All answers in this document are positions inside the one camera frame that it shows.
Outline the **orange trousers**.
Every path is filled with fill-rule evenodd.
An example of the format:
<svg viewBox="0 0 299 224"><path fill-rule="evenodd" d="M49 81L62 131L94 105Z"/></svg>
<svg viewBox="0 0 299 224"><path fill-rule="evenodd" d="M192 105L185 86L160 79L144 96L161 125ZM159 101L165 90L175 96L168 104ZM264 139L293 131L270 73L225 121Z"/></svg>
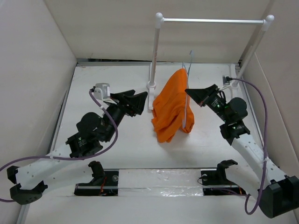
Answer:
<svg viewBox="0 0 299 224"><path fill-rule="evenodd" d="M177 70L153 102L151 122L159 143L171 142L178 130L192 131L195 120L185 92L187 81L186 69Z"/></svg>

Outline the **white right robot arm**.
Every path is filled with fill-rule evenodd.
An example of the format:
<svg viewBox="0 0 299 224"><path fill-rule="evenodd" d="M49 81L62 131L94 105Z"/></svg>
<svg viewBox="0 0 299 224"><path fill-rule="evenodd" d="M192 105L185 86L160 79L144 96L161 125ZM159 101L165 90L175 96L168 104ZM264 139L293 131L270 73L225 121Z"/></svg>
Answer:
<svg viewBox="0 0 299 224"><path fill-rule="evenodd" d="M222 137L247 162L241 166L234 160L218 163L213 176L204 180L217 180L222 184L232 182L256 199L260 210L274 218L299 207L299 180L288 176L276 166L267 153L255 142L243 119L248 115L246 102L239 97L226 101L217 85L205 89L186 89L186 94L200 107L208 106L224 124Z"/></svg>

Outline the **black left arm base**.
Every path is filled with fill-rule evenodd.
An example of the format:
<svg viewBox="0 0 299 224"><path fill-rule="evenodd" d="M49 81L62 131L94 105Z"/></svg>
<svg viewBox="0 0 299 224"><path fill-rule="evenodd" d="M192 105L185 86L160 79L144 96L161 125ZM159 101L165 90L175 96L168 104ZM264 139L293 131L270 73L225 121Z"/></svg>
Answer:
<svg viewBox="0 0 299 224"><path fill-rule="evenodd" d="M88 164L92 170L92 180L89 183L76 185L76 196L118 196L118 169L104 169L99 161Z"/></svg>

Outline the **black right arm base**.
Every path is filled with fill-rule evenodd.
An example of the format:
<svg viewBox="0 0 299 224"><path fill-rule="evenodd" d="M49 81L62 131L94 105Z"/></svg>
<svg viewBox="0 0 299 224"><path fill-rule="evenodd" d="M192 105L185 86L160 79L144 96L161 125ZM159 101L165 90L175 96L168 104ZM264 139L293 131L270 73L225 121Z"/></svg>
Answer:
<svg viewBox="0 0 299 224"><path fill-rule="evenodd" d="M204 196L246 196L245 190L226 178L225 169L237 164L234 160L226 160L216 168L202 169L197 182L203 187Z"/></svg>

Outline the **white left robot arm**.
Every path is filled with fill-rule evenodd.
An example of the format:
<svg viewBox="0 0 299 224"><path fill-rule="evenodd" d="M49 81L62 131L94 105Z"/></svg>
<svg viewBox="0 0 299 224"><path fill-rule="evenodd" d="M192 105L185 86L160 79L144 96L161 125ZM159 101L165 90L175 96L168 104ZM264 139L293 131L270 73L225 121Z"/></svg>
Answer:
<svg viewBox="0 0 299 224"><path fill-rule="evenodd" d="M82 171L72 170L69 174L59 171L77 161L100 156L111 149L119 137L118 126L124 116L141 115L147 92L135 90L111 93L105 108L94 96L96 87L89 90L91 99L103 111L103 116L86 113L76 124L77 133L64 145L47 155L28 156L9 162L1 167L13 183L10 188L10 203L30 204L53 189L71 185L78 181L99 185L105 180L105 172L99 161L92 161Z"/></svg>

